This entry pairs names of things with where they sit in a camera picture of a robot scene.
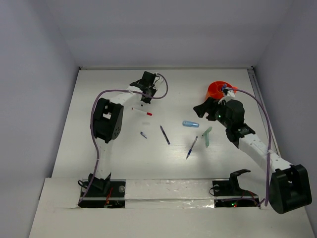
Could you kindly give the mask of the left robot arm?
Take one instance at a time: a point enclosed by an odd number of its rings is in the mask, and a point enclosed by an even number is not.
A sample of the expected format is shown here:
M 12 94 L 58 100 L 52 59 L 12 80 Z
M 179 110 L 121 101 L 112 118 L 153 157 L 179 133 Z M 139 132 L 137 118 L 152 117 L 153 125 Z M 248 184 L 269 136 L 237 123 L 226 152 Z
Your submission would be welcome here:
M 156 97 L 166 79 L 159 73 L 145 71 L 141 79 L 129 84 L 127 89 L 104 90 L 93 102 L 90 115 L 90 131 L 97 158 L 93 173 L 88 177 L 86 190 L 104 196 L 109 192 L 111 178 L 111 154 L 114 140 L 121 133 L 124 110 L 138 102 L 149 104 Z

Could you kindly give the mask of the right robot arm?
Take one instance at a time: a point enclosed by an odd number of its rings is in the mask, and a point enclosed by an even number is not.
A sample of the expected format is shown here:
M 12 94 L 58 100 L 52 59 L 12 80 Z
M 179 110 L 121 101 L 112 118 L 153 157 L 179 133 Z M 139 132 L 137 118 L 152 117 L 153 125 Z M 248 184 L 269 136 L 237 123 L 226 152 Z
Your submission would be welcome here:
M 228 140 L 266 172 L 265 200 L 275 212 L 284 214 L 312 203 L 307 169 L 282 159 L 259 139 L 244 122 L 245 110 L 240 101 L 224 103 L 208 98 L 193 110 L 200 118 L 221 123 Z

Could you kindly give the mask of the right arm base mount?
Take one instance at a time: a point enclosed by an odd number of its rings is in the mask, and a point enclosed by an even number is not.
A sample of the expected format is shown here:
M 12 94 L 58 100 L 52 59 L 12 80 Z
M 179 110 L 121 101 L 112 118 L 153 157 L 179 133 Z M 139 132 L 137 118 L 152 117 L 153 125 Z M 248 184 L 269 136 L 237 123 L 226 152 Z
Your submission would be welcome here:
M 258 207 L 261 202 L 257 194 L 242 189 L 238 177 L 250 173 L 248 169 L 232 172 L 229 178 L 216 179 L 212 181 L 209 194 L 214 197 L 215 208 L 237 208 L 237 207 Z

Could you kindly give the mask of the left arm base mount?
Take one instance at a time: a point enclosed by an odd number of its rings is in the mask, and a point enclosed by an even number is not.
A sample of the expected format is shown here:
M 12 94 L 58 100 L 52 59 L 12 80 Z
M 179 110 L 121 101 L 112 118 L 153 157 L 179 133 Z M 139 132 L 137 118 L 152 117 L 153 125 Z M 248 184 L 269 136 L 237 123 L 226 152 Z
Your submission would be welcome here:
M 88 180 L 78 180 L 81 187 L 78 206 L 80 208 L 125 208 L 126 180 L 111 180 L 111 174 L 106 179 L 94 178 L 88 189 L 93 174 Z

